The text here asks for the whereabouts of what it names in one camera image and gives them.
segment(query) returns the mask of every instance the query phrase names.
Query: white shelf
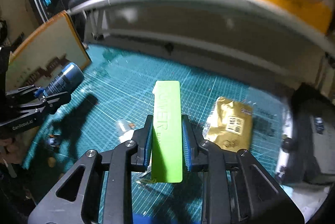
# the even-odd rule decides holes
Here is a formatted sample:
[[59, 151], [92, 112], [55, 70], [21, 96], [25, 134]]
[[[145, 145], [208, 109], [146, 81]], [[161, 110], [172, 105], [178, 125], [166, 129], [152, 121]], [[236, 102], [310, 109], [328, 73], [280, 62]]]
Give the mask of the white shelf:
[[133, 5], [138, 3], [166, 3], [166, 2], [178, 2], [185, 3], [187, 6], [194, 6], [203, 9], [206, 5], [235, 9], [240, 12], [246, 12], [249, 15], [255, 15], [267, 19], [268, 21], [280, 24], [288, 29], [288, 31], [300, 34], [306, 39], [310, 40], [311, 43], [319, 46], [325, 52], [328, 52], [335, 58], [335, 45], [330, 42], [324, 34], [320, 33], [313, 27], [305, 24], [295, 16], [285, 12], [284, 10], [277, 8], [265, 2], [258, 0], [89, 0], [84, 2], [71, 10], [69, 14], [76, 14], [83, 10], [92, 9], [103, 9], [107, 7], [124, 7], [126, 5]]

